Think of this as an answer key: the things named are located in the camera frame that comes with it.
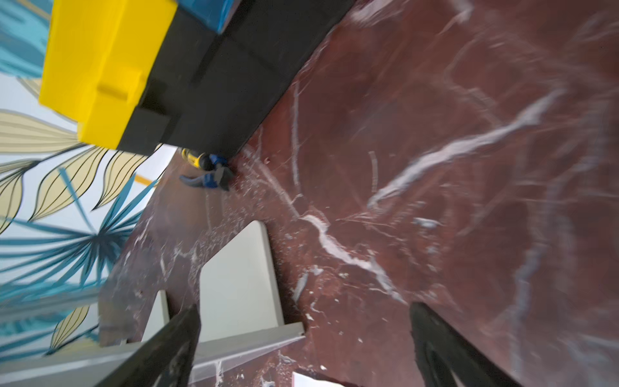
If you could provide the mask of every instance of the leaf pattern wallpaper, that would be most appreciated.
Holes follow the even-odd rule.
[[[41,77],[52,6],[52,0],[0,1],[0,72]]]
[[[101,286],[175,151],[82,144],[39,91],[38,79],[0,74],[0,313]],[[97,331],[96,304],[2,323],[0,362],[97,346]]]

